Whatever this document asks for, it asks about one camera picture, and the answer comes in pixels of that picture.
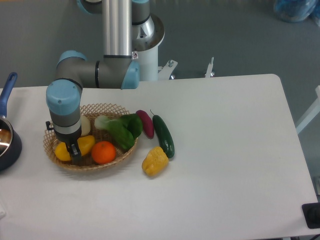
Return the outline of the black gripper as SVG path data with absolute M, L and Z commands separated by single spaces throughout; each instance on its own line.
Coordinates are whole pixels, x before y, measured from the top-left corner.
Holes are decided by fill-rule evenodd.
M 72 163 L 78 164 L 82 160 L 78 145 L 78 139 L 82 134 L 81 121 L 46 121 L 45 124 L 48 131 L 53 130 L 56 138 L 67 145 Z

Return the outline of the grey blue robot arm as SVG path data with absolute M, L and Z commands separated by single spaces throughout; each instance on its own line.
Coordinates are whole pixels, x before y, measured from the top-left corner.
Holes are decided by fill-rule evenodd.
M 80 52 L 65 51 L 55 80 L 46 89 L 46 103 L 57 139 L 73 163 L 82 159 L 80 101 L 83 88 L 136 89 L 140 66 L 133 60 L 132 30 L 150 18 L 148 0 L 79 0 L 89 14 L 102 15 L 103 60 L 90 62 Z

